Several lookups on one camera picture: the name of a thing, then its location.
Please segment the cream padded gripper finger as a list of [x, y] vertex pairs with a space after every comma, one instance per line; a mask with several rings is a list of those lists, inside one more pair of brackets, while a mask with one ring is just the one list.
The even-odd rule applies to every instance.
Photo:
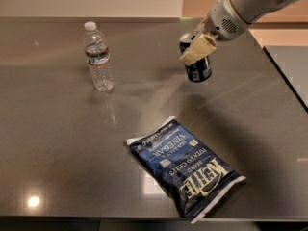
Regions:
[[203, 19], [196, 27], [196, 36], [191, 45], [182, 53], [180, 60], [184, 65], [192, 65], [204, 59], [217, 49], [218, 35], [211, 33]]

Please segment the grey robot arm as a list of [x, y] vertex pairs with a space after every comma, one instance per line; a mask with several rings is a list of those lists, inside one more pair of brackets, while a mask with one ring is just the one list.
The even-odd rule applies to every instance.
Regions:
[[243, 34], [268, 13], [281, 10], [299, 0], [218, 0], [195, 28], [196, 36], [180, 60], [191, 65], [212, 54], [217, 42], [230, 41]]

